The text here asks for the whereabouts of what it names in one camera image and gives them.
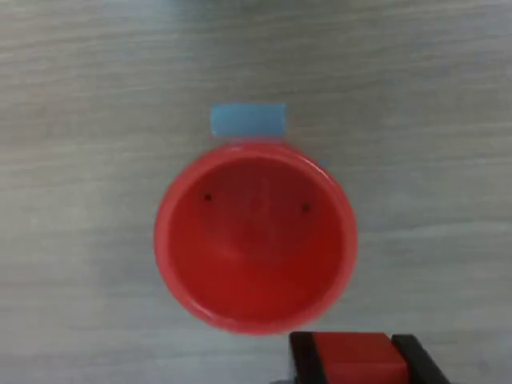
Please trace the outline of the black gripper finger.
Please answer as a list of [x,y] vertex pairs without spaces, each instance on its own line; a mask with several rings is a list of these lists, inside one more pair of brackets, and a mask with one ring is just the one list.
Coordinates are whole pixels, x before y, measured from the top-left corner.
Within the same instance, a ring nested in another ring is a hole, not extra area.
[[289,336],[292,383],[326,384],[322,361],[312,332],[295,331]]
[[416,336],[412,334],[394,334],[391,337],[391,342],[406,362],[410,383],[450,384],[450,380]]

